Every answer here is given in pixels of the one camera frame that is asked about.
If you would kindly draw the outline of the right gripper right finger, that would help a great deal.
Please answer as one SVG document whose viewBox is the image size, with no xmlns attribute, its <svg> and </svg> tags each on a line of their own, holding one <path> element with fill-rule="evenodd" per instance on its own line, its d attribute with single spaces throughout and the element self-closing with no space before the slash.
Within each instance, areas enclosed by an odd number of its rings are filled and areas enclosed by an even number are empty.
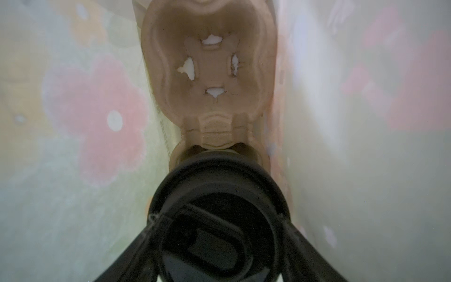
<svg viewBox="0 0 451 282">
<path fill-rule="evenodd" d="M 347 282 L 296 229 L 289 218 L 282 216 L 281 225 L 283 228 L 281 275 L 285 282 Z"/>
</svg>

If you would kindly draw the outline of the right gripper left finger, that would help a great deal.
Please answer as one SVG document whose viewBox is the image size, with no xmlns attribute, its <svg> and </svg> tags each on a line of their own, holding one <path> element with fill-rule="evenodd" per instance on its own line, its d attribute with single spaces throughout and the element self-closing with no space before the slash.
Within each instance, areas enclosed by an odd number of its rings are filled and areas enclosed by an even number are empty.
<svg viewBox="0 0 451 282">
<path fill-rule="evenodd" d="M 156 252 L 166 216 L 150 215 L 150 222 L 97 279 L 97 282 L 155 282 L 159 274 Z"/>
</svg>

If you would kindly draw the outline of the white illustrated paper bag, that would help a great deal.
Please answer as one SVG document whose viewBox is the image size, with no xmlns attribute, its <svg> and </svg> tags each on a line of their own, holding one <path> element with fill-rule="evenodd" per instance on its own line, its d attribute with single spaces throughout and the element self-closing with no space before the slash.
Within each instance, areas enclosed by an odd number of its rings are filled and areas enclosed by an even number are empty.
<svg viewBox="0 0 451 282">
<path fill-rule="evenodd" d="M 143 229 L 179 129 L 147 1 L 1 2 L 1 280 L 91 282 Z M 272 1 L 254 127 L 302 235 L 350 282 L 451 279 L 451 3 Z"/>
</svg>

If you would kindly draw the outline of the pulp cup carrier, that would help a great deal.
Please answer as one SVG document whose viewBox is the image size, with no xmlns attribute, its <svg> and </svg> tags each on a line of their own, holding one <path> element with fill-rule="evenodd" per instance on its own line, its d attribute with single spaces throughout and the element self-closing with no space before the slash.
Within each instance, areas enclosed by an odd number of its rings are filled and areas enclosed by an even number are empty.
<svg viewBox="0 0 451 282">
<path fill-rule="evenodd" d="M 141 43 L 155 101 L 181 130 L 175 168 L 191 148 L 238 143 L 270 158 L 253 134 L 274 93 L 277 28 L 266 1 L 151 1 Z"/>
</svg>

